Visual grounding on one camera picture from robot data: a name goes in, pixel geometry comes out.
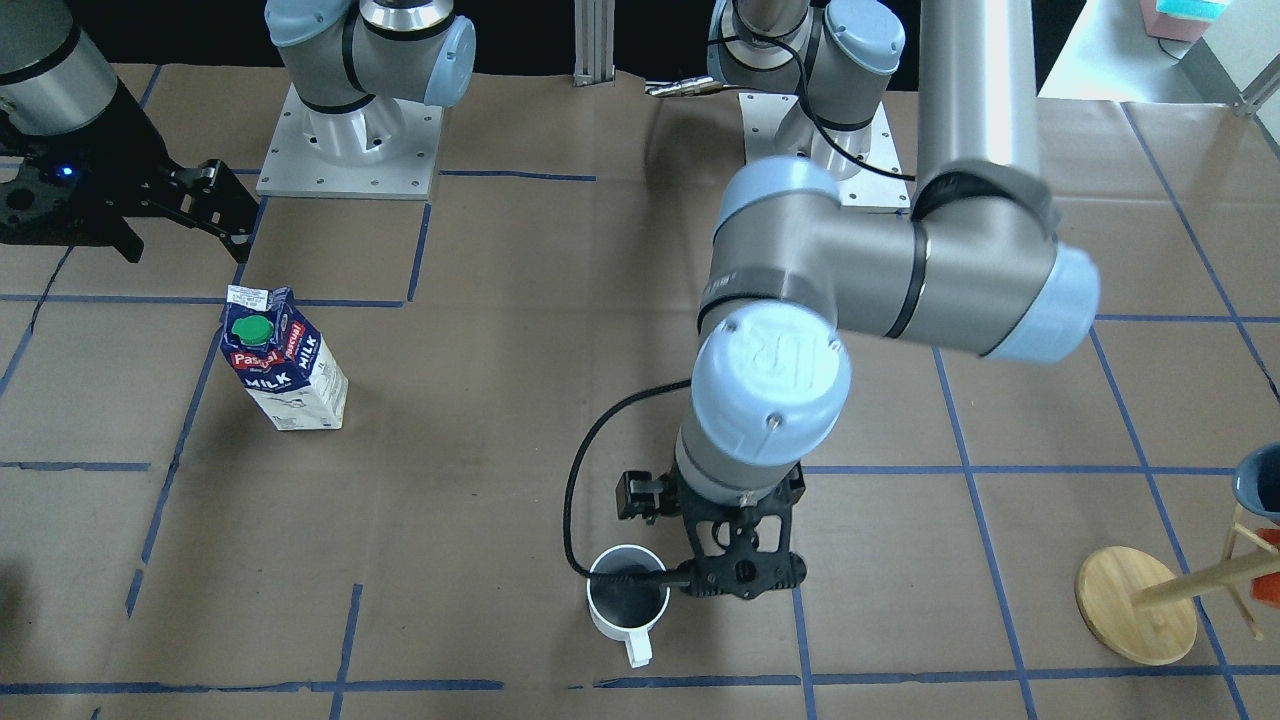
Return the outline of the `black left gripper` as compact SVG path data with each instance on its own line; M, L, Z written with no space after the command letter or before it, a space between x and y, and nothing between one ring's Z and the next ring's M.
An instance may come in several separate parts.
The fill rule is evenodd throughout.
M804 559L790 548L792 507L805 491L800 465L753 506L730 507L695 492L680 469L672 479L692 557L675 571L681 592L705 598L732 594L754 600L768 591L790 591L806 579Z

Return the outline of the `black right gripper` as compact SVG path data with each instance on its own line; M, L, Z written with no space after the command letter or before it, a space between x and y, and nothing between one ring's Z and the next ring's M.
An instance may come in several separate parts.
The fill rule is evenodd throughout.
M23 135L15 118L3 113L3 151L22 159L3 183L5 245L110 247L136 263L145 243L125 219L165 217L248 261L259 200L220 159L177 167L123 82L97 118L69 133Z

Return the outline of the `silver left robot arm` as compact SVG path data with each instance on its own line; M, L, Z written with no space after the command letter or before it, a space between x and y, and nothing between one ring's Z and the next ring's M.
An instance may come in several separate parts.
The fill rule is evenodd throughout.
M831 433L852 364L842 331L1056 363L1092 328L1100 273L1060 243L1041 179L1029 1L924 1L908 217L845 206L797 151L750 161L724 191L689 382L655 507L692 556L643 583L751 600L805 577L788 547L801 459Z

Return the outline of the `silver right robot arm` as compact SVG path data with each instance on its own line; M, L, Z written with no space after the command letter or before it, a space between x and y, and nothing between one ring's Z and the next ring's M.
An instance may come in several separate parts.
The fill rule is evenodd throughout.
M137 263L156 217L250 258L257 199L219 159L179 164L114 61L288 69L308 155L340 169L392 159L406 102L454 106L477 51L452 1L5 1L6 246L106 247Z

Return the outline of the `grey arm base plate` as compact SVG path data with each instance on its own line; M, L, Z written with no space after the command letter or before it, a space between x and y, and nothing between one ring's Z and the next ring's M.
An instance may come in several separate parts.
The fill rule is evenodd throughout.
M742 113L745 160L791 155L804 156L837 179L840 202L873 213L905 211L909 187L905 179L876 174L836 152L818 129L803 115L792 95L745 92L739 95ZM890 128L884 105L879 104L872 123L855 131L828 132L850 155L877 169L905 176Z
M307 108L289 88L257 191L294 199L426 201L444 110L378 96L346 114Z

